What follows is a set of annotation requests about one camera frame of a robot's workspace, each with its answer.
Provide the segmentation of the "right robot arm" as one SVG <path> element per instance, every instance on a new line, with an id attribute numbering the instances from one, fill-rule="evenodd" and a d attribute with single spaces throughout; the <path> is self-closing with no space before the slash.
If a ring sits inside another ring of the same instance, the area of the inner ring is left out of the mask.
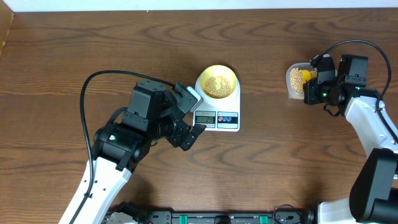
<path id="1" fill-rule="evenodd" d="M 338 108 L 352 125 L 367 155 L 349 197 L 322 202 L 317 223 L 397 223 L 397 128 L 377 90 L 367 88 L 368 58 L 343 54 L 335 67 L 330 55 L 310 61 L 317 77 L 304 86 L 304 102 Z"/>

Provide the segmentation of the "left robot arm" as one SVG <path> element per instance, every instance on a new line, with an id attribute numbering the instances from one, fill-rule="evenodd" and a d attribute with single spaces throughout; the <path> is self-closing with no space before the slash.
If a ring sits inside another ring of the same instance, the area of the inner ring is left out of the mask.
<path id="1" fill-rule="evenodd" d="M 101 223 L 154 141 L 165 138 L 189 150 L 205 126 L 190 126 L 183 118 L 202 101 L 190 86 L 178 83 L 168 90 L 159 82 L 137 82 L 129 106 L 116 110 L 97 130 L 91 160 L 60 223 Z"/>

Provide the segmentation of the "yellow measuring scoop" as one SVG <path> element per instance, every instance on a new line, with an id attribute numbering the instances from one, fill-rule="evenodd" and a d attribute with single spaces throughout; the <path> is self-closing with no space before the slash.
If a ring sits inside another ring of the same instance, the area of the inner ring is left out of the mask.
<path id="1" fill-rule="evenodd" d="M 305 84 L 306 82 L 312 79 L 312 74 L 309 70 L 300 70 L 302 75 L 302 83 Z"/>

